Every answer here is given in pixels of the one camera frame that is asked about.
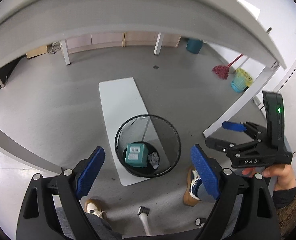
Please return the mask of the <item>person's right hand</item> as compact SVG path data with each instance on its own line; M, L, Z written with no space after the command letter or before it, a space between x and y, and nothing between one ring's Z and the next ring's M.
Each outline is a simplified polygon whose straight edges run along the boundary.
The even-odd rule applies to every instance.
M274 192L296 193L296 176L292 165L275 164L265 168L261 175L265 178L277 178Z

